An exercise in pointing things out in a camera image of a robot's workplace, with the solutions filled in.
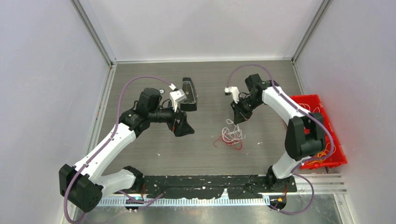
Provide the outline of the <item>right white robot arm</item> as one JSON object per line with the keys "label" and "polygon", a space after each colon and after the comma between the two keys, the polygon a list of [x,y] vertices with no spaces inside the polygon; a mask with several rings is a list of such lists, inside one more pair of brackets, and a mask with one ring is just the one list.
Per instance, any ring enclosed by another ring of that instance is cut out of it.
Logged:
{"label": "right white robot arm", "polygon": [[224,92],[231,95],[234,124],[247,121],[253,110],[260,105],[270,106],[287,126],[284,141],[285,153],[268,168],[265,186],[269,191],[281,191],[291,181],[292,175],[304,163],[324,150],[324,117],[319,112],[311,113],[293,101],[273,80],[263,81],[259,74],[245,79],[248,93],[241,97],[237,87],[226,87]]}

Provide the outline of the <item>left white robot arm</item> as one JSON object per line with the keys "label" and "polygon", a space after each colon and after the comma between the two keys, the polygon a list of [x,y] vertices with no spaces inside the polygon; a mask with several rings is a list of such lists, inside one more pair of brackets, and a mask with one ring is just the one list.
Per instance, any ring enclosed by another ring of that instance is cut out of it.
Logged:
{"label": "left white robot arm", "polygon": [[187,122],[182,104],[194,99],[192,91],[175,89],[170,93],[169,105],[165,107],[159,90],[144,89],[134,106],[120,115],[110,133],[85,158],[73,166],[65,164],[60,168],[61,195],[87,213],[109,194],[124,189],[140,192],[144,176],[139,170],[126,166],[117,173],[103,176],[104,170],[151,123],[167,124],[176,137],[193,134],[195,131]]}

